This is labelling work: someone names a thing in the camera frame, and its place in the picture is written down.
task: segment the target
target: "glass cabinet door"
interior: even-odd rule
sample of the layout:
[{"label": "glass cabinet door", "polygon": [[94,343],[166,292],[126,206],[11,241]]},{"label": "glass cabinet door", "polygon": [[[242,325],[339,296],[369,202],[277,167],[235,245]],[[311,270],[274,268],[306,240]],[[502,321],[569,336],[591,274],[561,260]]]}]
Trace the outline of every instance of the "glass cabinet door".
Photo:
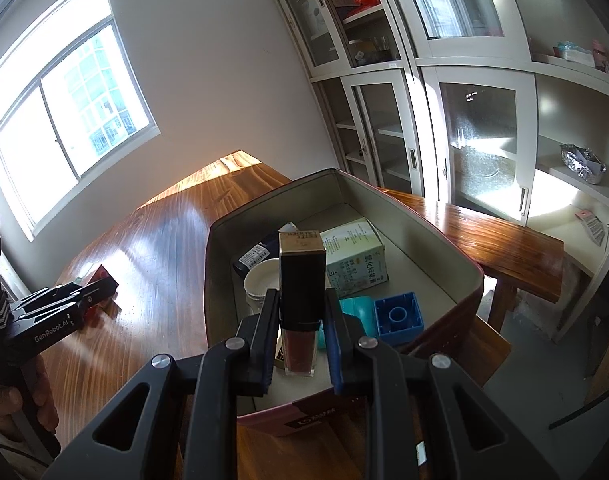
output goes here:
[{"label": "glass cabinet door", "polygon": [[444,160],[440,197],[524,224],[537,154],[534,76],[472,67],[422,72],[438,96],[431,116]]},{"label": "glass cabinet door", "polygon": [[311,76],[350,68],[344,42],[325,0],[278,0]]},{"label": "glass cabinet door", "polygon": [[422,166],[409,92],[401,70],[345,76],[358,133],[369,139],[374,186],[423,195]]},{"label": "glass cabinet door", "polygon": [[530,60],[515,0],[399,0],[418,57]]}]

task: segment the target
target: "paper cup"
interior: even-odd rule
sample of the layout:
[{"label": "paper cup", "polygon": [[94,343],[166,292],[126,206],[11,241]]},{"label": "paper cup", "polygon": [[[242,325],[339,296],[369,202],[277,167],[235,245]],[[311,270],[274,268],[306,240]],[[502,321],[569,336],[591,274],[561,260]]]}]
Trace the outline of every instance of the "paper cup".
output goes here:
[{"label": "paper cup", "polygon": [[247,293],[247,303],[258,313],[264,303],[268,288],[280,289],[280,260],[270,258],[257,264],[244,278],[244,291]]}]

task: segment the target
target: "silver bolt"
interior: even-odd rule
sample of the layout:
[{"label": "silver bolt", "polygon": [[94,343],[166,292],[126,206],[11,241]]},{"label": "silver bolt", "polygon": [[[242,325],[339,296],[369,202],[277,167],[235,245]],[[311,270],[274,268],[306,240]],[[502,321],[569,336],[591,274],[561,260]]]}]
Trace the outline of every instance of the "silver bolt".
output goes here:
[{"label": "silver bolt", "polygon": [[431,357],[431,364],[435,368],[442,368],[443,370],[446,370],[449,366],[451,366],[451,359],[449,356],[444,354],[435,354],[433,357]]},{"label": "silver bolt", "polygon": [[378,340],[375,337],[363,335],[360,339],[358,339],[357,345],[360,346],[360,348],[370,350],[378,346]]},{"label": "silver bolt", "polygon": [[153,368],[166,368],[171,364],[171,358],[166,354],[158,354],[151,359]]},{"label": "silver bolt", "polygon": [[239,350],[245,345],[245,340],[241,337],[230,337],[226,340],[224,346],[229,350]]}]

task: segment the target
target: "sleeve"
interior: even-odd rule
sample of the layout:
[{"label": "sleeve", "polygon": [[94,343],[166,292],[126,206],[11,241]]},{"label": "sleeve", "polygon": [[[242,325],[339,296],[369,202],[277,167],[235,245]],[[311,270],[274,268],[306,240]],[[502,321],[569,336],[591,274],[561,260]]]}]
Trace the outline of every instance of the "sleeve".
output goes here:
[{"label": "sleeve", "polygon": [[0,452],[21,478],[40,480],[46,464],[35,458],[25,442],[14,442],[0,433]]}]

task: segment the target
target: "aluminum foil bowl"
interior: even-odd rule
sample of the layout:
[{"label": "aluminum foil bowl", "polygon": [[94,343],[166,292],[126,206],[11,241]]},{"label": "aluminum foil bowl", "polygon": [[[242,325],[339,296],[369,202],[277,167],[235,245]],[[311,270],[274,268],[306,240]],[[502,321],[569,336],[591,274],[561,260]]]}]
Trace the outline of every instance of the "aluminum foil bowl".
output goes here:
[{"label": "aluminum foil bowl", "polygon": [[562,162],[569,170],[589,184],[599,184],[606,164],[601,163],[590,148],[579,148],[575,144],[561,144]]}]

